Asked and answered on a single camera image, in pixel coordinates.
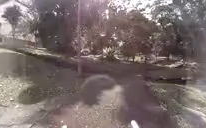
grass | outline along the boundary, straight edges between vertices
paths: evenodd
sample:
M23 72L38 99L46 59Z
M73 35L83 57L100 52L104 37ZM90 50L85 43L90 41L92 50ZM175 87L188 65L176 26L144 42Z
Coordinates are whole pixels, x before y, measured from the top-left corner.
M153 83L151 89L179 128L206 128L205 91L167 83Z

palm tree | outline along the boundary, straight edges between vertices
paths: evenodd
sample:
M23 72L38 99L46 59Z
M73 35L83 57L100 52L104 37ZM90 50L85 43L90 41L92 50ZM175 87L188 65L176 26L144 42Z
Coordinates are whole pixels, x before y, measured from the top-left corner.
M18 25L19 19L22 16L20 7L17 5L6 8L4 14L2 15L12 27L12 36L15 37L15 29Z

tree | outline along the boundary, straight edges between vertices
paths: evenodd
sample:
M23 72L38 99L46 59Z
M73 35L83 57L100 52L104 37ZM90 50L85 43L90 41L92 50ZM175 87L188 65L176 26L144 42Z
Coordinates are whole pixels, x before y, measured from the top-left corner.
M2 15L12 26L12 36L15 37L15 29L18 25L19 19L22 16L19 6L11 6L6 8L4 14Z
M91 28L100 20L107 0L81 1L81 28ZM43 46L57 52L75 53L77 27L77 0L34 0L33 6L38 13L38 21L31 32L37 32Z

ground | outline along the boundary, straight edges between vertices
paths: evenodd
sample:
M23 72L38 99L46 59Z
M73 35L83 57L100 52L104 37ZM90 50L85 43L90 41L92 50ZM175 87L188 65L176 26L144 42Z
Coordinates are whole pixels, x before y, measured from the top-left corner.
M1 128L127 128L131 120L175 127L133 68L78 78L73 68L0 48Z

dirt path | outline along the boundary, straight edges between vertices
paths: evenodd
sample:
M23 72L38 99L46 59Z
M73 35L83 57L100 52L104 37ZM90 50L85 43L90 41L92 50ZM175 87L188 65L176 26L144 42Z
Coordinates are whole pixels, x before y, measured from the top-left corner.
M88 75L0 49L3 128L173 128L141 77Z

